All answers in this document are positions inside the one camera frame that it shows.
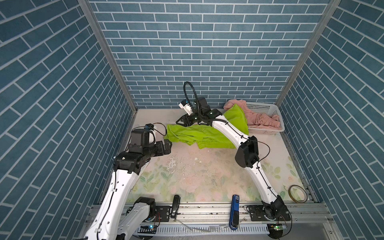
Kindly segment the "lime green shorts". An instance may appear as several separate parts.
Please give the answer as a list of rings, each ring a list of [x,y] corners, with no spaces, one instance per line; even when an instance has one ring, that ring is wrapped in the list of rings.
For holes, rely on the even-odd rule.
[[[249,134],[248,121],[244,111],[234,105],[224,113],[224,117],[238,130]],[[167,135],[164,139],[172,143],[184,143],[189,146],[197,144],[199,149],[234,149],[234,144],[219,130],[205,125],[183,127],[180,125],[167,125]]]

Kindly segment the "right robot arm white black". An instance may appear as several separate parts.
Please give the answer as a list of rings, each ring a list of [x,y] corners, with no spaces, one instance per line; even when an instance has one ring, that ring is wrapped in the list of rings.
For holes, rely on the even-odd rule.
[[[282,197],[274,190],[262,169],[258,145],[260,142],[256,137],[250,137],[237,129],[219,110],[211,109],[203,97],[193,102],[184,99],[179,103],[179,107],[186,111],[186,114],[180,117],[176,124],[183,127],[196,123],[208,124],[221,132],[237,148],[236,163],[249,173],[258,188],[266,219],[273,221],[289,213]]]

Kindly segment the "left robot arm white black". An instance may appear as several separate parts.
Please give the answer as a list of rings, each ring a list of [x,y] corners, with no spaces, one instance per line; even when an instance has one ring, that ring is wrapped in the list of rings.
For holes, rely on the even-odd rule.
[[[132,129],[127,148],[115,158],[108,191],[83,237],[85,240],[129,240],[142,222],[159,220],[155,199],[147,197],[139,197],[130,212],[122,216],[142,168],[151,158],[171,153],[172,143],[157,139],[159,134],[156,124]]]

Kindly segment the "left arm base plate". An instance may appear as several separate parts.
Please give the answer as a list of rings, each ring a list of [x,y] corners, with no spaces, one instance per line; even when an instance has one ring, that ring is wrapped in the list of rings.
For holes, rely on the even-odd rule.
[[[171,206],[156,206],[154,209],[150,209],[149,216],[144,222],[168,222],[171,216]]]

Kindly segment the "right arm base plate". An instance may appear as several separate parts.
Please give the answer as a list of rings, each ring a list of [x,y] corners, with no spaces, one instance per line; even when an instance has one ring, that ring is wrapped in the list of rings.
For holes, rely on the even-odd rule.
[[[272,211],[263,205],[248,205],[245,210],[249,213],[252,222],[262,221],[290,221],[291,214],[286,206]]]

